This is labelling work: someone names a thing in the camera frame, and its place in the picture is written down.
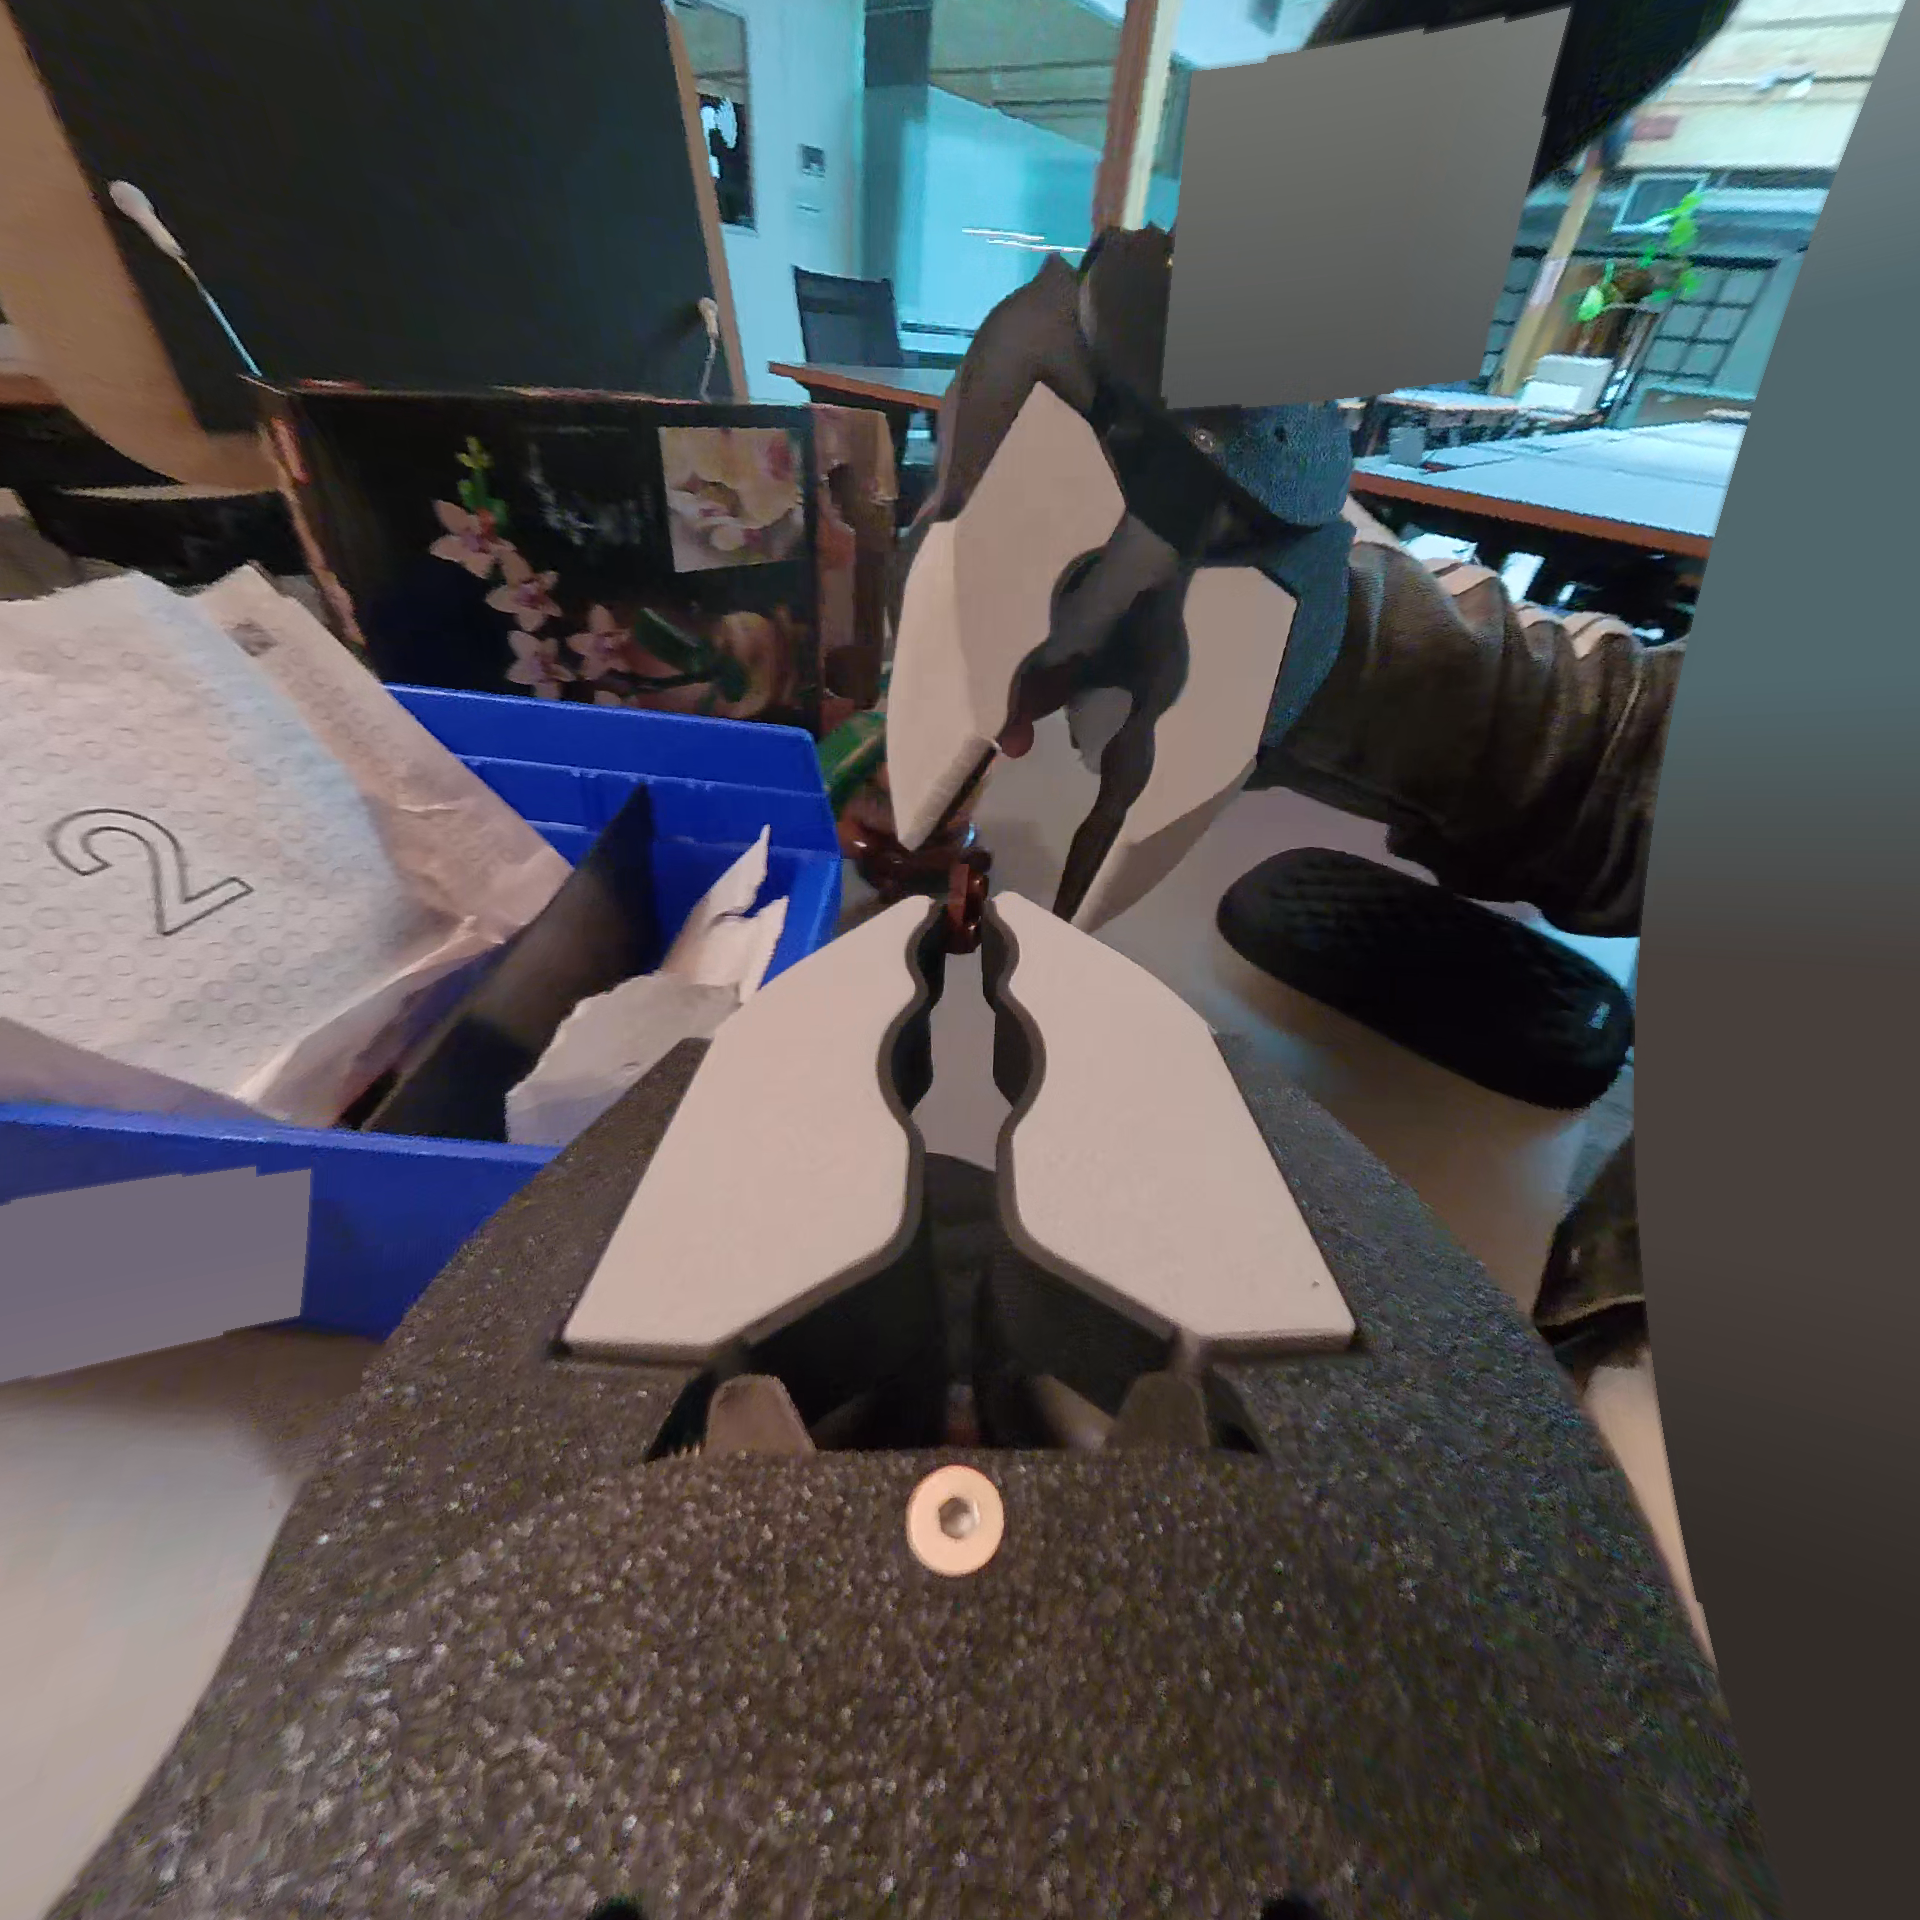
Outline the black phone sign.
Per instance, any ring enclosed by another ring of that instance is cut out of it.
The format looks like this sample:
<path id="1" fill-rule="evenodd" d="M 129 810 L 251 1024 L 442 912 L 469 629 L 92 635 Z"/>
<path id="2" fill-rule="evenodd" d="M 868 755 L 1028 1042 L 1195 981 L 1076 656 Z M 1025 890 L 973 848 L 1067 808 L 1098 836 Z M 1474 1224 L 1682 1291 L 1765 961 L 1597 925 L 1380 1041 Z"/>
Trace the black phone sign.
<path id="1" fill-rule="evenodd" d="M 751 113 L 725 91 L 699 90 L 697 104 L 718 220 L 726 229 L 755 232 Z"/>

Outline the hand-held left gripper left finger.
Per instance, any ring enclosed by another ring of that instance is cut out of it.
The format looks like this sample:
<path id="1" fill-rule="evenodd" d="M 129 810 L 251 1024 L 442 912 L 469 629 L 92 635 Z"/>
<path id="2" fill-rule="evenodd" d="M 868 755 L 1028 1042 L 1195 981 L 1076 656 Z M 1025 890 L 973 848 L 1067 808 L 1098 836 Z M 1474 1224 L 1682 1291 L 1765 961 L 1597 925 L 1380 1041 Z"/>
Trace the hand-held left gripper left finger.
<path id="1" fill-rule="evenodd" d="M 710 1041 L 563 1331 L 569 1353 L 713 1361 L 900 1258 L 922 1219 L 942 908 L 900 901 Z"/>

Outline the wooden edged office table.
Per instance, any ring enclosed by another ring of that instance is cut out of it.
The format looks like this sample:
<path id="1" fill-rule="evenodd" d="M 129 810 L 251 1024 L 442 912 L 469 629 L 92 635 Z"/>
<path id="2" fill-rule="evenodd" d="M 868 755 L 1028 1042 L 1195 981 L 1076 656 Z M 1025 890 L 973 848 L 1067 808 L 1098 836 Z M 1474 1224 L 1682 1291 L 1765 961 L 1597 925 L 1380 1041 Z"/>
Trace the wooden edged office table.
<path id="1" fill-rule="evenodd" d="M 1742 420 L 1588 428 L 1355 464 L 1357 497 L 1705 561 L 1745 444 Z"/>
<path id="2" fill-rule="evenodd" d="M 916 418 L 930 420 L 940 440 L 940 413 L 953 382 L 953 368 L 868 368 L 831 363 L 771 362 L 769 373 L 783 378 L 817 404 L 841 404 L 877 413 L 891 429 L 913 433 Z"/>

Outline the green hanging plant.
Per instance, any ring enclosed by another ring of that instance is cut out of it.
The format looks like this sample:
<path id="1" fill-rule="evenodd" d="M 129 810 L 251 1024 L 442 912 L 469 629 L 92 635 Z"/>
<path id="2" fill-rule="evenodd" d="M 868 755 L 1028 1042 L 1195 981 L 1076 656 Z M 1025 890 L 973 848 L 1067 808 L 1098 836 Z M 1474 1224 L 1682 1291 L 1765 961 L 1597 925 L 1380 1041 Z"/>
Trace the green hanging plant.
<path id="1" fill-rule="evenodd" d="M 1646 220 L 1615 225 L 1615 235 L 1639 245 L 1604 258 L 1597 280 L 1570 305 L 1572 325 L 1593 330 L 1612 316 L 1659 317 L 1677 298 L 1689 294 L 1697 285 L 1697 218 L 1705 197 L 1705 177 L 1689 179 L 1686 193 L 1667 194 L 1659 206 L 1647 202 L 1642 209 Z"/>

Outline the black partition panel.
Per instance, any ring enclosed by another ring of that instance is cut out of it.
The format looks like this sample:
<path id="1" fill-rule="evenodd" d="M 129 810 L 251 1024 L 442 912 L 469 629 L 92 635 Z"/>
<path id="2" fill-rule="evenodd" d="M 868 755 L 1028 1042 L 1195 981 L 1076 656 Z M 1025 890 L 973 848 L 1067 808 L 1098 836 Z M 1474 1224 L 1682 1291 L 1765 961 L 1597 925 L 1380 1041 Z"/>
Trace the black partition panel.
<path id="1" fill-rule="evenodd" d="M 255 389 L 745 400 L 681 26 L 629 2 L 4 4 L 4 321 L 138 469 Z"/>

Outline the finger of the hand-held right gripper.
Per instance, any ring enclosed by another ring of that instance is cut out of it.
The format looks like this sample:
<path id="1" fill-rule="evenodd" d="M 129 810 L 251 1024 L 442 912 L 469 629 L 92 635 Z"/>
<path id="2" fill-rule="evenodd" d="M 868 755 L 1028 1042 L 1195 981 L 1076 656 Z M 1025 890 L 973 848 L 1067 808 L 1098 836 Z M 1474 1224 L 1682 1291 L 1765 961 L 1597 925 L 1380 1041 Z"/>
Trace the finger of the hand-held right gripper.
<path id="1" fill-rule="evenodd" d="M 930 523 L 905 574 L 884 707 L 899 844 L 926 844 L 996 755 L 1025 661 L 1049 635 L 1060 576 L 1119 518 L 1098 433 L 1036 387 L 967 506 Z"/>
<path id="2" fill-rule="evenodd" d="M 1293 596 L 1254 568 L 1201 568 L 1122 620 L 1098 694 L 1129 708 L 1098 757 L 1054 914 L 1098 930 L 1171 876 L 1253 772 Z"/>

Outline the terracotta lego flower pot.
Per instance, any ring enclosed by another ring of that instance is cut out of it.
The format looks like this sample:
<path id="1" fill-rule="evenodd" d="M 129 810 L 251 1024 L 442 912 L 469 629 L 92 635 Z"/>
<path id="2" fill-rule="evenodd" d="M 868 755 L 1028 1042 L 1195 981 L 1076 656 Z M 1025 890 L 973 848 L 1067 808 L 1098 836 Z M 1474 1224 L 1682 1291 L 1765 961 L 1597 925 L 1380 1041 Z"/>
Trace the terracotta lego flower pot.
<path id="1" fill-rule="evenodd" d="M 972 820 L 905 848 L 876 808 L 853 808 L 836 826 L 843 857 L 881 906 L 926 897 L 943 909 L 949 953 L 973 953 L 991 883 L 991 852 Z"/>

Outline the wooden post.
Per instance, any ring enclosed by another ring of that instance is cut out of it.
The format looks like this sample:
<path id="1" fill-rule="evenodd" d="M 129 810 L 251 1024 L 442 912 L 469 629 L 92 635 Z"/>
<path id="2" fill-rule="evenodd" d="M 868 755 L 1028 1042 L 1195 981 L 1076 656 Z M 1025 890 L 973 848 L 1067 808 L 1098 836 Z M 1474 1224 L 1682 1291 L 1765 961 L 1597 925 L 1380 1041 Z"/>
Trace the wooden post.
<path id="1" fill-rule="evenodd" d="M 1180 9 L 1177 2 L 1127 2 L 1119 17 L 1106 128 L 1094 169 L 1093 233 L 1146 225 Z"/>

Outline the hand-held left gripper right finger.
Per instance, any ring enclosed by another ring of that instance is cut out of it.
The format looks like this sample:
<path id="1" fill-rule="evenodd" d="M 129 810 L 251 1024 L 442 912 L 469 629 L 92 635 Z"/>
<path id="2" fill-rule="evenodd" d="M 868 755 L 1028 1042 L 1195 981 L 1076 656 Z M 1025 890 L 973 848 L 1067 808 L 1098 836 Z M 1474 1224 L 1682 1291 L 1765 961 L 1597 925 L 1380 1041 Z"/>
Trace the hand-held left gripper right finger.
<path id="1" fill-rule="evenodd" d="M 1353 1309 L 1211 1027 L 1017 894 L 982 909 L 980 973 L 1019 1253 L 1180 1353 L 1343 1353 Z"/>

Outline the large white paper bag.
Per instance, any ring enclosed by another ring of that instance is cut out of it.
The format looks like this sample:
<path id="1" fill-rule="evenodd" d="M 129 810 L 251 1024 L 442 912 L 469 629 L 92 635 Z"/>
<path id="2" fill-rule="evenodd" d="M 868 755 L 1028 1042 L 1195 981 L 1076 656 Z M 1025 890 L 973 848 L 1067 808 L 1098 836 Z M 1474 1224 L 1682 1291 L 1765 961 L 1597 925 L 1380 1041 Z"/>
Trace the large white paper bag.
<path id="1" fill-rule="evenodd" d="M 331 1124 L 569 876 L 251 568 L 3 643 L 6 1102 Z"/>

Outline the orchid lego set box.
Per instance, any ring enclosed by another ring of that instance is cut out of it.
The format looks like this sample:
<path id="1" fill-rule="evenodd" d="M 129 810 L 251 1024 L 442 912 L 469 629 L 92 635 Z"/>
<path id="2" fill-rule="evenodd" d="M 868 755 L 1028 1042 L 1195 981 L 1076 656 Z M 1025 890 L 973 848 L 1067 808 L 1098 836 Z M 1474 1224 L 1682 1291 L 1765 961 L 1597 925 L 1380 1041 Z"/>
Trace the orchid lego set box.
<path id="1" fill-rule="evenodd" d="M 899 491 L 876 412 L 255 396 L 327 621 L 382 682 L 812 737 L 881 698 Z"/>

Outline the blue plastic bin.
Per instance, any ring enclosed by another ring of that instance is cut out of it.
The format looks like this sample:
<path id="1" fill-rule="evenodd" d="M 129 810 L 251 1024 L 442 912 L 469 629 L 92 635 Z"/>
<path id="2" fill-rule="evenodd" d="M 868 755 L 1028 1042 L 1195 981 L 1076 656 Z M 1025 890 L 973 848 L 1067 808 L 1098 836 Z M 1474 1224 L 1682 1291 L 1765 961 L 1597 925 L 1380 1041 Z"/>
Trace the blue plastic bin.
<path id="1" fill-rule="evenodd" d="M 663 956 L 761 826 L 772 827 L 766 899 L 787 920 L 771 976 L 818 952 L 843 894 L 831 808 L 813 739 L 799 726 L 675 712 L 629 712 L 509 694 L 394 686 L 482 784 L 577 867 L 612 812 L 647 784 L 657 808 Z M 305 1293 L 281 1323 L 385 1337 L 460 1245 L 555 1154 L 553 1146 L 367 1136 L 254 1117 L 162 1117 L 10 1099 L 3 1197 L 97 1190 L 233 1169 L 309 1178 Z"/>

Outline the black office chair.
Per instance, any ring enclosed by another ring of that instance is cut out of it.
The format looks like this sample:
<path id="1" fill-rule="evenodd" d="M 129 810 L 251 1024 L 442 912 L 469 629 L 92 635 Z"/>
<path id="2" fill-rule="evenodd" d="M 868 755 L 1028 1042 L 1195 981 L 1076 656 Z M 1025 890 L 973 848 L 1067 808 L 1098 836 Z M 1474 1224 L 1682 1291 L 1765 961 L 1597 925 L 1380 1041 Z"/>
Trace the black office chair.
<path id="1" fill-rule="evenodd" d="M 812 368 L 913 368 L 890 280 L 793 268 L 802 363 Z"/>

